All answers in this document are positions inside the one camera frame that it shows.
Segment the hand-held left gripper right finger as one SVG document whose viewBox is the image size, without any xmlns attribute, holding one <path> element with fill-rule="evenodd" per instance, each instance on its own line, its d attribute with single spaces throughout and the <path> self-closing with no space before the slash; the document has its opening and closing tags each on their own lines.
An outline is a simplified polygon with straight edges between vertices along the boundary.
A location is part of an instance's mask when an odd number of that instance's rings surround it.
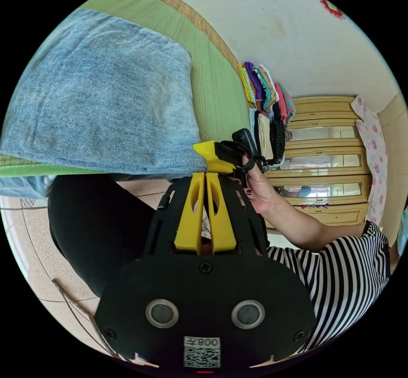
<svg viewBox="0 0 408 378">
<path fill-rule="evenodd" d="M 206 185 L 212 254 L 233 251 L 236 247 L 236 239 L 218 174 L 208 172 Z"/>
</svg>

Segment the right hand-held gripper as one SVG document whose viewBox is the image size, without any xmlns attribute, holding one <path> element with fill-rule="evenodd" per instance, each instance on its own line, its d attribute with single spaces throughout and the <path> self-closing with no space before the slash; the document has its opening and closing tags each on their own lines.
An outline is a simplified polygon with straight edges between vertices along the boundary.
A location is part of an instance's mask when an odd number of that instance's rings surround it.
<svg viewBox="0 0 408 378">
<path fill-rule="evenodd" d="M 230 174 L 238 179 L 243 187 L 247 186 L 247 173 L 257 166 L 261 173 L 266 172 L 266 160 L 259 154 L 255 144 L 235 141 L 207 141 L 193 145 L 194 151 L 207 163 L 207 171 Z"/>
</svg>

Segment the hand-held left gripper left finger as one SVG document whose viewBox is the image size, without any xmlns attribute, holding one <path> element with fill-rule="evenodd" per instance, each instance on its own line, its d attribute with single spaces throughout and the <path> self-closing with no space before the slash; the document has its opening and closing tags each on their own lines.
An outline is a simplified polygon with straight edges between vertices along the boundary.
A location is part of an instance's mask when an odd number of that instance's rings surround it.
<svg viewBox="0 0 408 378">
<path fill-rule="evenodd" d="M 175 248 L 179 251 L 200 253 L 204 189 L 205 173 L 194 173 L 190 179 L 174 241 Z"/>
</svg>

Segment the person's right hand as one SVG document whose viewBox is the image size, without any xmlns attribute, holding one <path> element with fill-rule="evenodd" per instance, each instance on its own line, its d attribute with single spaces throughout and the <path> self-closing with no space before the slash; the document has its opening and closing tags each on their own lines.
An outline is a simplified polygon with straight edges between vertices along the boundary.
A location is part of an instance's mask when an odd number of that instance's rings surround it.
<svg viewBox="0 0 408 378">
<path fill-rule="evenodd" d="M 262 174 L 257 164 L 245 173 L 245 193 L 256 213 L 265 216 L 273 206 L 279 194 Z"/>
</svg>

